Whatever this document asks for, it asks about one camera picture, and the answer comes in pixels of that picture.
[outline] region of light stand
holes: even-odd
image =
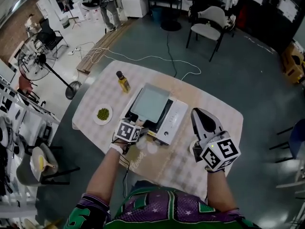
[[[170,15],[169,20],[161,23],[161,28],[165,31],[178,31],[181,29],[181,24],[173,20],[173,0],[170,0]]]
[[[67,1],[67,0],[64,0],[64,1],[65,1],[65,3],[66,3],[67,8],[69,9],[69,12],[70,12],[70,14],[71,14],[71,18],[74,20],[74,25],[73,25],[73,27],[72,27],[72,30],[73,30],[73,28],[74,28],[74,26],[75,26],[76,24],[80,27],[79,24],[80,24],[81,22],[75,20],[75,18],[74,18],[74,16],[73,16],[72,12],[71,12],[71,10],[70,10],[69,1]]]
[[[70,84],[66,83],[64,81],[64,79],[62,79],[60,77],[60,75],[58,75],[47,63],[47,59],[46,59],[46,55],[45,54],[40,54],[38,55],[37,57],[38,59],[38,62],[40,64],[43,64],[45,65],[54,75],[56,75],[66,86],[67,86],[67,89],[66,89],[66,98],[68,98],[69,100],[71,100],[77,93],[77,91],[79,90],[79,88],[81,87],[81,83],[79,81],[74,81],[74,82],[71,82]]]

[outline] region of floor fan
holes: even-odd
[[[20,73],[29,81],[37,81],[52,72],[67,86],[66,98],[72,99],[80,88],[81,83],[74,81],[68,84],[53,70],[57,58],[57,47],[51,51],[42,44],[40,38],[47,37],[49,37],[47,33],[39,32],[26,40],[18,56]]]
[[[161,23],[161,28],[165,31],[178,31],[181,29],[181,24],[173,20],[173,0],[170,0],[169,19]]]

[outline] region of white plate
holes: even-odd
[[[97,117],[97,114],[98,114],[99,110],[100,110],[100,109],[103,109],[103,108],[109,110],[109,116],[108,116],[107,120],[100,120],[100,119]],[[94,122],[95,122],[96,124],[98,124],[98,125],[105,125],[105,124],[107,124],[107,123],[111,120],[111,118],[112,118],[112,108],[110,107],[109,104],[100,104],[100,105],[96,106],[95,110],[94,110],[93,113],[92,113],[92,117],[93,117],[93,120],[94,120]]]

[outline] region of concrete floor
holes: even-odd
[[[215,43],[205,38],[195,41],[193,36],[189,49],[186,49],[190,24],[185,20],[180,22],[183,28],[170,32],[169,36],[172,56],[195,64],[202,70],[201,75],[189,75],[185,81],[214,95],[244,116],[240,142],[242,156],[233,164],[228,176],[241,212],[262,228],[286,228],[285,222],[297,214],[302,201],[294,198],[295,188],[276,189],[275,186],[293,181],[298,162],[292,160],[275,164],[274,161],[285,153],[281,149],[269,151],[268,148],[286,141],[288,135],[277,137],[275,134],[304,117],[305,101],[301,86],[292,86],[285,79],[277,53],[270,53],[263,48],[268,49],[266,45],[241,31],[237,31],[233,38],[225,35],[219,52],[209,63]],[[139,19],[112,50],[134,59],[147,55],[169,59],[166,36],[167,32],[146,16]],[[112,57],[126,61],[118,55]],[[81,170],[71,175],[69,186],[39,188],[38,221],[43,218],[66,219],[104,157],[81,132],[72,129],[71,119],[84,93],[109,62],[110,59],[103,58],[95,67],[61,121],[53,144],[63,146],[65,155],[74,160]],[[148,59],[136,64],[174,75],[170,62]],[[177,78],[180,79],[189,71],[196,72],[196,69],[183,63],[176,63],[176,68]],[[120,167],[111,201],[112,214],[123,200],[123,176],[124,169]],[[130,172],[129,186],[137,179]]]

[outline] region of olive oil bottle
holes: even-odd
[[[128,93],[130,90],[130,85],[128,83],[128,80],[126,79],[126,77],[122,74],[121,71],[118,71],[116,73],[117,77],[119,78],[119,84],[123,90],[123,92]]]

